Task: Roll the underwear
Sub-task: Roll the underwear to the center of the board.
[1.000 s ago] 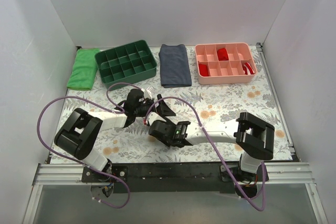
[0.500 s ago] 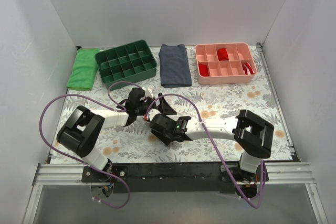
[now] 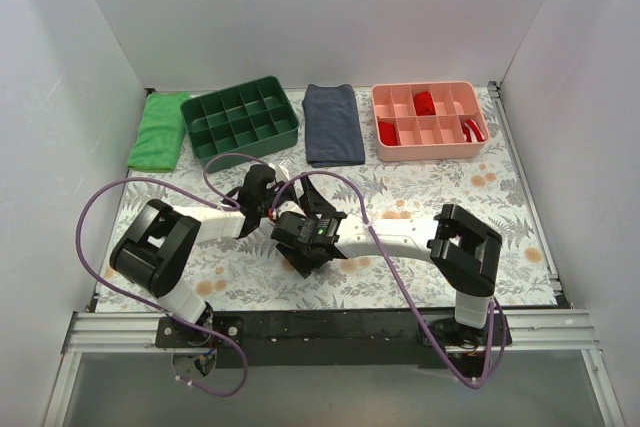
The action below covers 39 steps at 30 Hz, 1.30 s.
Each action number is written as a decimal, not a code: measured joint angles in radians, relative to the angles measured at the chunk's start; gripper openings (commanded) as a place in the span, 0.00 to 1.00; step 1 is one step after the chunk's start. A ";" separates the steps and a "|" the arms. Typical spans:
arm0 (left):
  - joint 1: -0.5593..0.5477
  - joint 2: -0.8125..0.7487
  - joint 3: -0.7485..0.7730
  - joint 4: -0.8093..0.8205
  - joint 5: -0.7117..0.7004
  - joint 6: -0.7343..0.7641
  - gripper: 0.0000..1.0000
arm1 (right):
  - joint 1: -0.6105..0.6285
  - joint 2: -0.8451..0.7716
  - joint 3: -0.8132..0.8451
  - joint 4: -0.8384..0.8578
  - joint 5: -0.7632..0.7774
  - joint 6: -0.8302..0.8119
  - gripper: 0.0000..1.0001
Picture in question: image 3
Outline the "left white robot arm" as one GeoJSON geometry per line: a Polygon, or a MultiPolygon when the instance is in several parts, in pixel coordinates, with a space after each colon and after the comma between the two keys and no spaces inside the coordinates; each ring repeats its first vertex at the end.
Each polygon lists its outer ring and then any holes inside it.
{"type": "Polygon", "coordinates": [[[251,166],[243,184],[228,192],[223,210],[179,212],[159,199],[148,201],[113,249],[111,268],[178,315],[170,325],[182,341],[205,345],[213,333],[213,310],[182,278],[195,244],[243,239],[270,219],[277,250],[302,277],[341,255],[335,244],[345,213],[310,180],[302,180],[298,194],[284,178],[273,167],[251,166]]]}

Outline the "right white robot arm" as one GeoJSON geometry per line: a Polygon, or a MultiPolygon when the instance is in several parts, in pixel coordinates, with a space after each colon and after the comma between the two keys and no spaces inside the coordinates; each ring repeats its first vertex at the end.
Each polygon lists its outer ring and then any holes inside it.
{"type": "Polygon", "coordinates": [[[288,211],[278,215],[271,239],[303,277],[335,259],[389,256],[429,262],[456,291],[454,336],[471,345],[489,331],[503,239],[458,205],[444,205],[434,219],[370,223],[342,212],[317,218],[288,211]]]}

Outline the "black underwear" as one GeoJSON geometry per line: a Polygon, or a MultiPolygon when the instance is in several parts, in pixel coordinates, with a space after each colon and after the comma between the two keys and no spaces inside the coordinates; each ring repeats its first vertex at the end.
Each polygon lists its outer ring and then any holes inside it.
{"type": "Polygon", "coordinates": [[[294,201],[291,200],[287,200],[285,202],[283,202],[279,207],[278,207],[278,214],[279,215],[283,215],[286,212],[292,212],[295,214],[299,214],[302,215],[303,217],[306,216],[306,213],[304,212],[304,210],[294,201]]]}

